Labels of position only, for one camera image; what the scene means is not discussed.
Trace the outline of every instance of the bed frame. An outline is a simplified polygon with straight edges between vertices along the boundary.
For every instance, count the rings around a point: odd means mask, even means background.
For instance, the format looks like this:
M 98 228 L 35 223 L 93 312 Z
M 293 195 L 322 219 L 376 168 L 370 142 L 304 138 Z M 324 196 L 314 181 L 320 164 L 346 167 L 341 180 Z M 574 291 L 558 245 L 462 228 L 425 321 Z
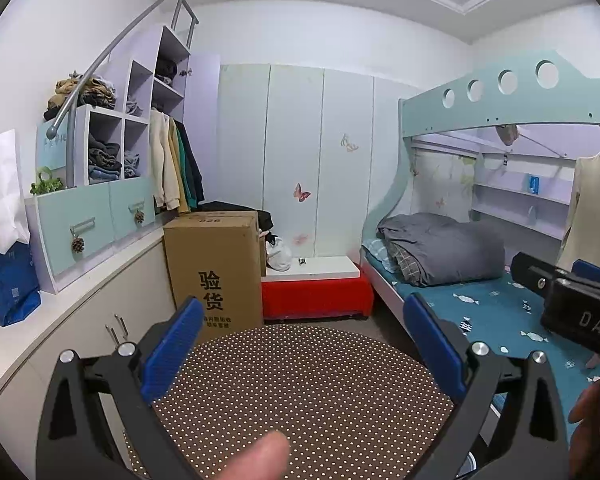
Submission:
M 549 69 L 558 75 L 550 83 L 543 78 Z M 511 73 L 517 78 L 513 92 L 511 86 L 503 84 Z M 473 92 L 477 84 L 484 86 L 480 98 Z M 376 237 L 378 224 L 398 205 L 413 178 L 413 137 L 504 124 L 600 124 L 600 79 L 585 77 L 556 52 L 528 53 L 491 64 L 411 99 L 400 99 L 398 116 L 398 168 L 386 196 L 365 220 L 363 240 Z M 404 300 L 367 261 L 363 250 L 360 262 L 373 288 L 409 334 L 402 318 Z M 480 431 L 487 444 L 499 417 L 491 405 Z

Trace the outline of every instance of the white bag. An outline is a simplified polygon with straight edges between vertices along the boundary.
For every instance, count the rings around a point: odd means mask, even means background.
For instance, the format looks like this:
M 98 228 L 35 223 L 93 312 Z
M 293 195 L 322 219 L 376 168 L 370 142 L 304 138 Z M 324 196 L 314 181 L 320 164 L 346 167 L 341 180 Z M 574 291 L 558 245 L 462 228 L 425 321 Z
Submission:
M 276 244 L 267 242 L 267 265 L 274 270 L 285 271 L 291 268 L 291 249 L 282 241 L 282 238 L 276 236 Z
M 16 132 L 0 134 L 0 254 L 29 243 L 29 227 L 16 163 Z

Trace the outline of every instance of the finger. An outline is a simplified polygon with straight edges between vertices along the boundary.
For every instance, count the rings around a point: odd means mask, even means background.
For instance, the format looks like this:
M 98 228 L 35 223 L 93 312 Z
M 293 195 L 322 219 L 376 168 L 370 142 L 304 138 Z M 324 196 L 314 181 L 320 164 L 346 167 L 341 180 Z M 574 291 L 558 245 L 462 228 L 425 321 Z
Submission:
M 583 418 L 594 415 L 599 400 L 600 380 L 593 383 L 580 394 L 575 406 L 569 412 L 567 418 L 568 423 L 574 424 L 581 421 Z
M 289 442 L 274 431 L 238 453 L 218 480 L 279 480 L 289 460 Z
M 574 478 L 580 471 L 591 452 L 593 428 L 583 420 L 571 435 L 569 446 L 569 478 Z

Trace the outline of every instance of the metal handrail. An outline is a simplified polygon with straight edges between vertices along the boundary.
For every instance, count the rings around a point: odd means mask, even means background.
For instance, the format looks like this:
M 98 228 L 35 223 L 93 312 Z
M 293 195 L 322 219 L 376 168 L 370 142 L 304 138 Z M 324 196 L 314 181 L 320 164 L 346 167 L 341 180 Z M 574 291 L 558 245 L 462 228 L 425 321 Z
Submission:
M 101 63 L 106 59 L 106 57 L 113 51 L 122 39 L 131 32 L 135 26 L 144 20 L 153 10 L 155 10 L 158 6 L 160 6 L 165 0 L 156 0 L 152 5 L 146 8 L 144 12 L 142 12 L 136 19 L 134 19 L 129 25 L 125 27 L 125 29 L 118 34 L 115 39 L 109 43 L 109 45 L 102 51 L 102 53 L 96 58 L 96 60 L 91 63 L 91 66 L 86 70 L 86 72 L 82 75 L 78 84 L 74 87 L 74 90 L 69 94 L 67 99 L 65 99 L 64 103 L 58 110 L 58 114 L 54 119 L 54 122 L 49 126 L 46 130 L 46 138 L 54 139 L 58 134 L 58 128 L 60 123 L 64 119 L 65 115 L 69 114 L 68 124 L 67 124 L 67 134 L 66 134 L 66 186 L 73 187 L 74 186 L 74 129 L 75 129 L 75 109 L 77 108 L 78 95 L 80 91 L 87 83 L 89 79 L 96 72 Z M 199 23 L 196 15 L 193 13 L 190 5 L 186 0 L 178 0 L 176 3 L 176 8 L 173 13 L 173 19 L 171 20 L 171 28 L 174 29 L 176 26 L 176 22 L 178 21 L 178 15 L 180 13 L 180 8 L 184 7 L 185 10 L 191 16 L 191 24 L 189 25 L 189 34 L 187 36 L 187 48 L 191 46 L 191 39 L 193 37 L 193 29 Z

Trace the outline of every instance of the cardboard box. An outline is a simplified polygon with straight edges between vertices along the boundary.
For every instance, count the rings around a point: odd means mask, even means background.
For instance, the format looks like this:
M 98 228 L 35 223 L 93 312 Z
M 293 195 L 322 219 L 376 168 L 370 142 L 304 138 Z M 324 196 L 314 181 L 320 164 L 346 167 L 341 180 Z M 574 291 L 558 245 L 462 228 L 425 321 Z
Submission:
M 210 218 L 223 218 L 227 216 L 247 216 L 248 218 L 254 218 L 256 221 L 256 228 L 258 225 L 258 212 L 257 211 L 197 211 L 189 213 L 190 215 L 206 216 Z M 267 275 L 267 248 L 265 246 L 264 238 L 260 238 L 260 276 Z
M 196 344 L 262 326 L 256 219 L 184 215 L 164 226 L 164 247 L 176 304 L 194 296 L 205 308 Z

